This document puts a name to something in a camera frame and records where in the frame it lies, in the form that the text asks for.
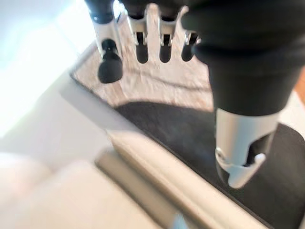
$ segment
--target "white floor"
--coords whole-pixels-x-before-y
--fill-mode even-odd
[[[138,131],[65,73],[0,140],[0,151],[30,155],[57,170],[75,159],[92,161],[110,147],[105,129]]]

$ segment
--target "white surface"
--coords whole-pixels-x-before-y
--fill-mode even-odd
[[[291,93],[286,108],[281,111],[279,120],[299,132],[305,139],[305,106],[295,91]]]
[[[26,197],[50,175],[49,168],[33,158],[0,153],[0,212]]]
[[[56,170],[75,159],[92,161],[109,147],[105,128],[135,129],[64,74],[0,139],[0,152],[29,155]]]
[[[87,162],[65,168],[0,216],[1,229],[160,229]]]

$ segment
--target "beige carpet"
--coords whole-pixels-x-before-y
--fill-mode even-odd
[[[123,51],[123,78],[111,84],[99,82],[97,71],[101,58],[95,45],[89,48],[87,51],[89,55],[73,69],[71,76],[111,106],[133,101],[149,101],[213,110],[206,65],[195,57],[189,62],[181,59],[184,30],[180,21],[177,23],[173,39],[171,60],[168,63],[159,60],[157,15],[156,5],[150,5],[147,63],[138,63],[128,22],[124,17],[119,23]]]

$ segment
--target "metal bracket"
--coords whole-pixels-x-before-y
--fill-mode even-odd
[[[147,9],[145,10],[145,15],[141,19],[133,19],[128,17],[128,24],[130,31],[132,33],[132,37],[134,39],[134,43],[139,45],[137,33],[141,32],[143,34],[143,45],[147,45]]]
[[[175,35],[177,19],[174,21],[163,21],[160,17],[158,20],[160,44],[164,46],[164,35],[170,35],[169,46],[172,45],[173,37]]]

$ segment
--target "black mat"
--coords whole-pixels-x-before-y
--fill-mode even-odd
[[[295,130],[280,124],[267,161],[243,189],[233,190],[216,172],[212,113],[149,102],[116,110],[267,227],[299,227],[305,213],[305,142]]]

